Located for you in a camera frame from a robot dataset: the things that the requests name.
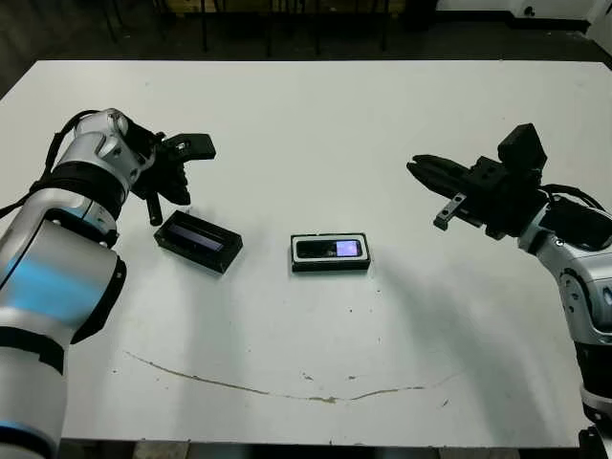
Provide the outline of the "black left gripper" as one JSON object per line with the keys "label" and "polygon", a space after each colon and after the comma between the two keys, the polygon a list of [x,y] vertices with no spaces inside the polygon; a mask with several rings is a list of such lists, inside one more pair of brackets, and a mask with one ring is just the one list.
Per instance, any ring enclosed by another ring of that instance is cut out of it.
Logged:
{"label": "black left gripper", "polygon": [[159,196],[177,206],[189,206],[191,198],[186,187],[183,152],[186,141],[180,136],[158,142],[154,149],[154,163],[140,174],[131,191],[146,201],[149,222],[159,226],[163,214]]}

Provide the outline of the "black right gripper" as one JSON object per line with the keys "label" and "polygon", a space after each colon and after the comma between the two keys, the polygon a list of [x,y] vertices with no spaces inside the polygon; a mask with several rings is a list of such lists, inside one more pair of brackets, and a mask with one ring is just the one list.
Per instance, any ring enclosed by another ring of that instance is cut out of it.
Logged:
{"label": "black right gripper", "polygon": [[465,167],[434,155],[415,155],[406,168],[427,189],[449,197],[433,221],[440,230],[456,218],[483,226],[492,239],[516,237],[545,203],[540,164],[525,167],[480,157]]}

